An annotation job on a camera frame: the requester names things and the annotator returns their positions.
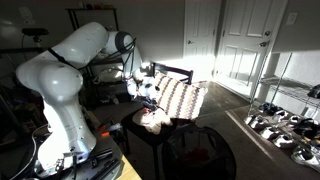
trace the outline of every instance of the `black chair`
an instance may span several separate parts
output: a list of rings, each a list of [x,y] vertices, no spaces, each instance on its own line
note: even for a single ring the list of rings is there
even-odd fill
[[[180,81],[186,82],[186,84],[191,84],[192,82],[192,75],[193,71],[187,71],[179,68],[174,67],[168,67],[162,64],[153,63],[153,74],[155,73],[155,70],[159,70],[160,72],[174,72],[178,74],[185,75],[186,78],[181,79]],[[155,167],[155,174],[156,179],[159,179],[159,162],[158,162],[158,146],[164,143],[171,135],[171,133],[176,129],[177,127],[177,119],[174,119],[173,126],[161,126],[160,134],[155,135],[153,133],[148,132],[145,127],[139,126],[135,124],[132,121],[132,117],[134,114],[136,114],[137,111],[132,112],[131,114],[127,115],[125,118],[122,119],[121,124],[123,126],[124,135],[126,137],[126,153],[130,154],[130,147],[129,147],[129,141],[128,141],[128,134],[127,129],[131,131],[133,134],[135,134],[137,137],[139,137],[141,140],[143,140],[145,143],[150,145],[153,150],[153,158],[154,158],[154,167]]]

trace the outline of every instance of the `wire rack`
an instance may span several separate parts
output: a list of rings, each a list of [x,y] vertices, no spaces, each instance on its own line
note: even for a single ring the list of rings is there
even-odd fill
[[[279,77],[262,78],[260,79],[260,83],[262,85],[269,86],[273,90],[276,90],[279,80]],[[278,92],[295,98],[311,106],[317,107],[320,103],[320,100],[307,96],[312,87],[313,86],[309,84],[298,82],[290,78],[283,78],[278,88]]]

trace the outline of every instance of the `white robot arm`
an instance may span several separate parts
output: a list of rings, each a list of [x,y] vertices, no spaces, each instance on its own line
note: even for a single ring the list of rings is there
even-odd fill
[[[57,161],[61,159],[64,159],[64,168],[72,166],[72,157],[67,157],[66,153],[76,153],[77,163],[85,161],[96,145],[80,109],[78,92],[83,78],[77,69],[85,67],[100,51],[108,54],[119,51],[126,62],[124,73],[128,78],[142,62],[136,46],[130,45],[132,41],[127,33],[108,33],[103,26],[92,22],[52,50],[19,66],[16,74],[21,83],[42,95],[44,114],[52,131],[38,151],[38,160],[45,172],[42,176],[55,174]],[[133,55],[134,60],[128,60],[128,56]],[[136,90],[133,88],[129,93],[135,95]]]

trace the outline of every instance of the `door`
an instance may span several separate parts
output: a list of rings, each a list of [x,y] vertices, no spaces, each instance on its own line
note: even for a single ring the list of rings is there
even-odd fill
[[[185,58],[213,55],[219,8],[218,0],[186,0]]]
[[[217,80],[250,96],[261,62],[281,21],[282,0],[228,0]]]

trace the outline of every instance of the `striped cushion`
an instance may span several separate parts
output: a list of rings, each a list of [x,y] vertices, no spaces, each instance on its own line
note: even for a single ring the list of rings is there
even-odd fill
[[[160,88],[158,106],[163,108],[170,118],[195,119],[200,113],[206,88],[187,85],[155,72],[155,85]]]

